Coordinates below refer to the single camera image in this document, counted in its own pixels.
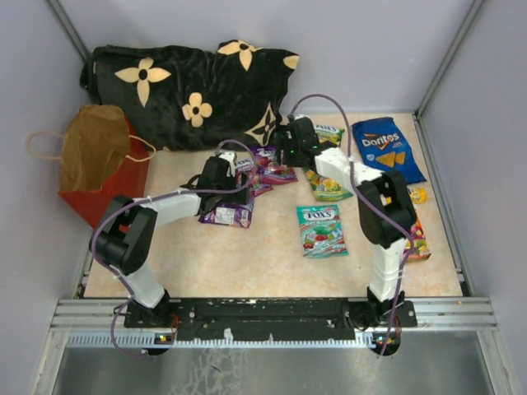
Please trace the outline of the blue Doritos chip bag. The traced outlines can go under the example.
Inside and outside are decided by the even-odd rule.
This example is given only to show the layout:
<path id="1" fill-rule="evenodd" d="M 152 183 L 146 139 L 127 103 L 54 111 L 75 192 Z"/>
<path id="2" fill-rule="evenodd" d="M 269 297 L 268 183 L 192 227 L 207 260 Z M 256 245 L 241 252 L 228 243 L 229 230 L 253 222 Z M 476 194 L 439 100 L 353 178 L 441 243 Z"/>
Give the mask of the blue Doritos chip bag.
<path id="1" fill-rule="evenodd" d="M 352 125 L 352 135 L 365 165 L 381 171 L 397 170 L 406 184 L 426 181 L 407 139 L 391 117 L 367 119 Z"/>

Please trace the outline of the purple candy packet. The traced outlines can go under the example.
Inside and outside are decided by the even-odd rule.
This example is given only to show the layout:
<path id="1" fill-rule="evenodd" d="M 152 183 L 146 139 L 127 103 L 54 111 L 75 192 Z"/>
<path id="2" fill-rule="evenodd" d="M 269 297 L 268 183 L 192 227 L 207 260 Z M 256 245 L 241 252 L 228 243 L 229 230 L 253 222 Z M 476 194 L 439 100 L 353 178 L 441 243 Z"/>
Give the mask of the purple candy packet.
<path id="1" fill-rule="evenodd" d="M 198 221 L 209 225 L 226 225 L 247 229 L 251 225 L 254 204 L 219 203 L 209 213 L 201 215 Z"/>
<path id="2" fill-rule="evenodd" d="M 236 173 L 253 176 L 252 184 L 250 185 L 250 191 L 255 198 L 273 190 L 273 186 L 271 184 L 266 184 L 262 181 L 258 166 L 250 158 L 242 159 L 236 162 Z"/>
<path id="3" fill-rule="evenodd" d="M 256 147 L 252 150 L 257 165 L 257 173 L 263 184 L 284 185 L 297 181 L 295 170 L 277 162 L 275 146 Z"/>

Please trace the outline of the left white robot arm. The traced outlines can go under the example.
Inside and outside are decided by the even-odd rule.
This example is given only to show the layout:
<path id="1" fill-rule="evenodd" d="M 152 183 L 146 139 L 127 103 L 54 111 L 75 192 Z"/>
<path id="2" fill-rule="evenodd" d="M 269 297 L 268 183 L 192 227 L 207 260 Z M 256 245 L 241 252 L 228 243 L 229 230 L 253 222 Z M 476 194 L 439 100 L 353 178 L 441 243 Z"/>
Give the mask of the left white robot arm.
<path id="1" fill-rule="evenodd" d="M 167 291 L 147 265 L 157 227 L 209 213 L 221 201 L 247 201 L 248 178 L 236 176 L 236 153 L 220 151 L 205 162 L 200 174 L 171 193 L 131 199 L 115 197 L 91 240 L 92 257 L 114 273 L 142 316 L 156 327 L 170 320 Z"/>

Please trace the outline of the red brown paper bag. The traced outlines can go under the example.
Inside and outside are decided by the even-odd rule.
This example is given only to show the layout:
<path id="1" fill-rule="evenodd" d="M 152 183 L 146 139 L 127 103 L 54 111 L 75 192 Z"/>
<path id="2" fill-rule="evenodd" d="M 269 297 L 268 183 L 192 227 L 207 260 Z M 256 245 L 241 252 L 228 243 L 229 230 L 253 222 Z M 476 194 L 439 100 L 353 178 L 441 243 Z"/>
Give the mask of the red brown paper bag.
<path id="1" fill-rule="evenodd" d="M 59 156 L 44 156 L 33 148 L 32 140 L 46 133 L 28 136 L 28 151 L 41 160 L 59 162 L 58 195 L 91 228 L 99 225 L 114 197 L 144 195 L 157 149 L 135 133 L 120 107 L 81 107 L 64 134 L 50 133 L 62 140 Z"/>

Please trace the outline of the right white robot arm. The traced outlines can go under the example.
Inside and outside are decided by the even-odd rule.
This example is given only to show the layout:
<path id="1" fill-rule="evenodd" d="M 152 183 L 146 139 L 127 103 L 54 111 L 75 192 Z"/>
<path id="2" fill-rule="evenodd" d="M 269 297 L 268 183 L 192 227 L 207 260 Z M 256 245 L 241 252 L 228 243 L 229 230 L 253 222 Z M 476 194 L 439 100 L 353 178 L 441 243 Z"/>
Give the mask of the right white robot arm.
<path id="1" fill-rule="evenodd" d="M 356 161 L 332 142 L 321 142 L 308 117 L 288 118 L 274 138 L 277 161 L 304 167 L 334 179 L 357 196 L 362 233 L 373 247 L 373 272 L 367 287 L 369 319 L 387 325 L 403 303 L 403 267 L 412 246 L 417 221 L 404 177 L 397 170 L 381 171 Z"/>

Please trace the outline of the teal Fox's mint packet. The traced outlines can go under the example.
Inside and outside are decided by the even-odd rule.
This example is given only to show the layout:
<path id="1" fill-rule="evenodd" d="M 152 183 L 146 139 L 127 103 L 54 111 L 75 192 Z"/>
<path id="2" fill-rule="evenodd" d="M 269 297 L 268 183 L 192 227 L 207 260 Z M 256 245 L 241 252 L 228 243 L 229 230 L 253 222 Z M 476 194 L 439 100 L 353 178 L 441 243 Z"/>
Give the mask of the teal Fox's mint packet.
<path id="1" fill-rule="evenodd" d="M 296 214 L 305 258 L 348 255 L 337 205 L 299 206 Z"/>

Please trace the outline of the green Fox's candy packet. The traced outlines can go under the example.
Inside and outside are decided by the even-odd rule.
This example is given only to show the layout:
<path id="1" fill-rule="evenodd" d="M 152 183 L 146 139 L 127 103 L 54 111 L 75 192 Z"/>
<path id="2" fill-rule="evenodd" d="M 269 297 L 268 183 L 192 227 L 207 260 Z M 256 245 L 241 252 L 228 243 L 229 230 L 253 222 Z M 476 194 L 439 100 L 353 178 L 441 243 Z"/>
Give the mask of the green Fox's candy packet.
<path id="1" fill-rule="evenodd" d="M 344 129 L 330 125 L 315 124 L 314 130 L 319 142 L 331 142 L 335 146 L 340 146 L 343 139 Z"/>

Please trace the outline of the orange Fox's fruits packet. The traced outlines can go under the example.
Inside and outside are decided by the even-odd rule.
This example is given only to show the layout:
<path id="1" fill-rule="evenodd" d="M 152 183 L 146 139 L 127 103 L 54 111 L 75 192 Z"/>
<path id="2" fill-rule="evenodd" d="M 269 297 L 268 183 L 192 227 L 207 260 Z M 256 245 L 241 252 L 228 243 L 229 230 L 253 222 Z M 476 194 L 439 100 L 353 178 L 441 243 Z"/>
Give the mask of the orange Fox's fruits packet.
<path id="1" fill-rule="evenodd" d="M 413 250 L 408 255 L 408 261 L 420 262 L 428 260 L 431 256 L 431 251 L 419 217 L 417 217 L 415 224 L 411 227 L 410 235 L 413 237 Z"/>

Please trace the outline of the yellow M&M's packet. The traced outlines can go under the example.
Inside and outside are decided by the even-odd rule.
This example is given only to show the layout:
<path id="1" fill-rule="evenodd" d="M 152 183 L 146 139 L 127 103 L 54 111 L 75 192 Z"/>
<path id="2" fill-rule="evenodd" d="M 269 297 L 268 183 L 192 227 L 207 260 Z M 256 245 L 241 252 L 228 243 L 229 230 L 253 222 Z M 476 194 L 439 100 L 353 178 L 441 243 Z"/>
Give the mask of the yellow M&M's packet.
<path id="1" fill-rule="evenodd" d="M 425 188 L 408 188 L 408 194 L 414 205 L 423 204 L 428 200 Z"/>

